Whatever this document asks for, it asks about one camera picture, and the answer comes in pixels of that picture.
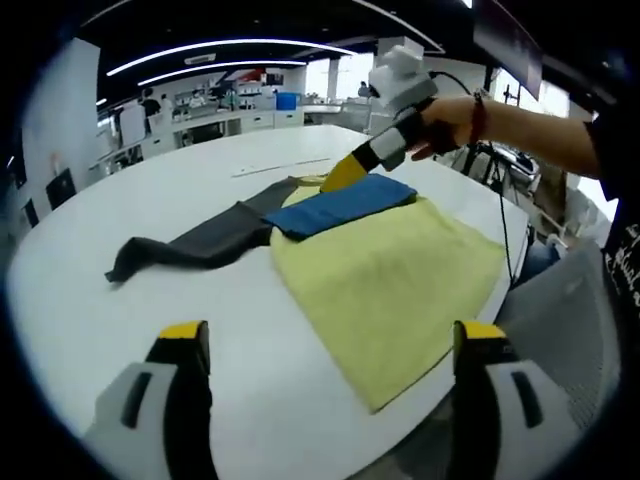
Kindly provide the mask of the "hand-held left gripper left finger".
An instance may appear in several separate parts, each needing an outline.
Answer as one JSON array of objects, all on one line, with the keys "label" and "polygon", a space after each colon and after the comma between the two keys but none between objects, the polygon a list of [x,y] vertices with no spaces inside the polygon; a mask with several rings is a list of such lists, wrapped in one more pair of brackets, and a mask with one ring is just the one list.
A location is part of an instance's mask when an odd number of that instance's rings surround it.
[{"label": "hand-held left gripper left finger", "polygon": [[160,332],[98,396],[83,441],[117,479],[216,479],[205,320]]}]

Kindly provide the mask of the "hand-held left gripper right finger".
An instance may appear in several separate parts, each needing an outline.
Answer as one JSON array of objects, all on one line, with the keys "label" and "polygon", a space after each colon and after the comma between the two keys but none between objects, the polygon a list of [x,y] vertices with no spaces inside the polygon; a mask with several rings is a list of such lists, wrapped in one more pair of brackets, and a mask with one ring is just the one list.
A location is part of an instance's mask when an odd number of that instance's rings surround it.
[{"label": "hand-held left gripper right finger", "polygon": [[580,444],[569,397],[499,327],[453,327],[452,477],[550,479]]}]

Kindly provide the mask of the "person's right hand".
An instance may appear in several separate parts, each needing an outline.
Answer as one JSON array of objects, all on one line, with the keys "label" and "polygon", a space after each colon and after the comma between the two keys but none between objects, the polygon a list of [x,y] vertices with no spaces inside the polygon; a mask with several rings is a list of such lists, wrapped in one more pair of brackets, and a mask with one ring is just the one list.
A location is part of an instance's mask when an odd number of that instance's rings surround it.
[{"label": "person's right hand", "polygon": [[467,144],[473,128],[475,100],[464,96],[438,98],[421,112],[423,126],[409,151],[413,161],[442,155]]}]

